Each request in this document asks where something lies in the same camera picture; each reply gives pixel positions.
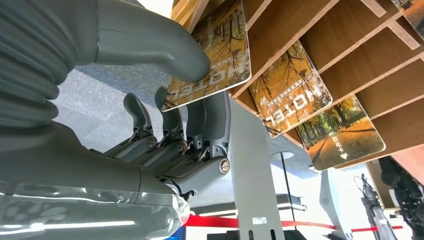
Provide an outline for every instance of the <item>robotic finger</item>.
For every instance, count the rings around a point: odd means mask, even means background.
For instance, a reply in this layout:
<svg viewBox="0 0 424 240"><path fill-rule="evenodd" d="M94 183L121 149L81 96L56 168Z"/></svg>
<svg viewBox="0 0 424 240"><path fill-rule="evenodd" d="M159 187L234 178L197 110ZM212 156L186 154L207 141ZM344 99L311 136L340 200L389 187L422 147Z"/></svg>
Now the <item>robotic finger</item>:
<svg viewBox="0 0 424 240"><path fill-rule="evenodd" d="M199 196L230 171L228 150L231 110L228 93L224 91L209 96L196 105L188 107L189 111L200 111L189 112L187 121L187 128L190 130L187 132L191 135L188 139L196 144L191 151L186 152L191 157L163 175L165 182L176 185L184 196ZM202 124L196 125L196 128L189 125L194 121L190 117L201 115L203 109L206 116L204 127Z"/></svg>

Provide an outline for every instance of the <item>metal screw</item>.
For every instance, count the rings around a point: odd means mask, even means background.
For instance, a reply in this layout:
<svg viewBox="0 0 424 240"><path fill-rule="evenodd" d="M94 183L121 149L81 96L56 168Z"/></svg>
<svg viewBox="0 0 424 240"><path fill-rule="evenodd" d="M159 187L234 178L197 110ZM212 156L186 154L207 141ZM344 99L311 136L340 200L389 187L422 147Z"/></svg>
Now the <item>metal screw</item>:
<svg viewBox="0 0 424 240"><path fill-rule="evenodd" d="M228 161L227 158L223 158L220 162L219 162L219 172L222 175L227 174L230 171L230 161Z"/></svg>
<svg viewBox="0 0 424 240"><path fill-rule="evenodd" d="M158 143L158 141L156 140L156 138L152 137L149 139L149 141L147 142L147 145L149 148L153 147L154 145L156 145Z"/></svg>

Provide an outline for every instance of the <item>wooden shelf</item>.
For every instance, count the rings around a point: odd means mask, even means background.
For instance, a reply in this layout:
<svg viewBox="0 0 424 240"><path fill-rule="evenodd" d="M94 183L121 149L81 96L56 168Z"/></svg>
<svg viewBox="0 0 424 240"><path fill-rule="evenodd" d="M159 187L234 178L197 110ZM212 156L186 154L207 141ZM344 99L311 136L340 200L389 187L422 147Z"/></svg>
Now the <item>wooden shelf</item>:
<svg viewBox="0 0 424 240"><path fill-rule="evenodd" d="M200 19L224 0L205 2ZM243 0L243 6L252 78L230 91L242 107L258 115L249 85L300 40L332 106L356 95L387 145L338 168L424 144L424 41L391 0ZM302 145L295 129L284 136Z"/></svg>
<svg viewBox="0 0 424 240"><path fill-rule="evenodd" d="M252 78L237 91L248 89L281 55L339 0L274 0L248 30Z"/></svg>
<svg viewBox="0 0 424 240"><path fill-rule="evenodd" d="M360 0L341 0L300 38L319 73L402 16L391 0L381 4L386 14L377 17Z"/></svg>

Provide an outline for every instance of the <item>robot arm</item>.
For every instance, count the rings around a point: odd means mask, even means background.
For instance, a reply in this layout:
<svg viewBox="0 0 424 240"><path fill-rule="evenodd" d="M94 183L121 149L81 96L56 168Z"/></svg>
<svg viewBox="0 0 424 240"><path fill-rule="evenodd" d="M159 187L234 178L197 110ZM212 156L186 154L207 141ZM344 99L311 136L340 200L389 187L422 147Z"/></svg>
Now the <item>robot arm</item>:
<svg viewBox="0 0 424 240"><path fill-rule="evenodd" d="M175 110L163 113L164 138L158 141L132 94L124 107L134 134L105 153L84 148L70 128L52 121L58 110L48 100L57 98L57 85L75 65L154 64L183 81L200 80L209 59L179 24L120 0L14 0L0 1L0 32L0 214L17 208L28 216L0 215L2 239L166 237L160 230L172 234L184 223L184 202L228 173L226 92L188 107L187 140ZM155 98L160 109L163 88ZM89 208L73 206L79 201ZM31 218L38 212L29 214L28 205L67 211L64 217ZM69 229L97 216L134 224L104 234L89 227L66 230L69 235L43 225Z"/></svg>

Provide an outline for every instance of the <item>wooden slot divider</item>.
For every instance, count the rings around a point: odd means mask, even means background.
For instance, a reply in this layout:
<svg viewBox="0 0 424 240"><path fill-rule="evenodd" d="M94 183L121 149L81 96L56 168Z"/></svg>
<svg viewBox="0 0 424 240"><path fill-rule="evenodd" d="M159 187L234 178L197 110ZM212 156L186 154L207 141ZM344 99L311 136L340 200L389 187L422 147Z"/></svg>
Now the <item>wooden slot divider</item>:
<svg viewBox="0 0 424 240"><path fill-rule="evenodd" d="M411 50L385 28L321 74L332 105L413 63L423 51L424 46Z"/></svg>
<svg viewBox="0 0 424 240"><path fill-rule="evenodd" d="M396 21L389 23L388 27L412 50L423 45L423 39L406 20L401 17Z"/></svg>
<svg viewBox="0 0 424 240"><path fill-rule="evenodd" d="M270 3L271 0L243 0L244 17L246 18L247 30L252 27Z"/></svg>
<svg viewBox="0 0 424 240"><path fill-rule="evenodd" d="M418 59L356 96L369 118L374 120L424 98L423 76L424 62Z"/></svg>
<svg viewBox="0 0 424 240"><path fill-rule="evenodd" d="M274 0L248 30L252 78L238 97L339 0Z"/></svg>
<svg viewBox="0 0 424 240"><path fill-rule="evenodd" d="M378 18L361 1L342 0L300 38L318 73L336 64L402 16L391 0L381 0L380 3L387 13Z"/></svg>
<svg viewBox="0 0 424 240"><path fill-rule="evenodd" d="M197 0L196 5L193 9L193 13L189 20L184 24L187 32L192 33L193 29L195 29L196 24L199 22L199 19L208 5L209 0Z"/></svg>
<svg viewBox="0 0 424 240"><path fill-rule="evenodd" d="M377 0L361 0L377 17L381 18L387 11Z"/></svg>

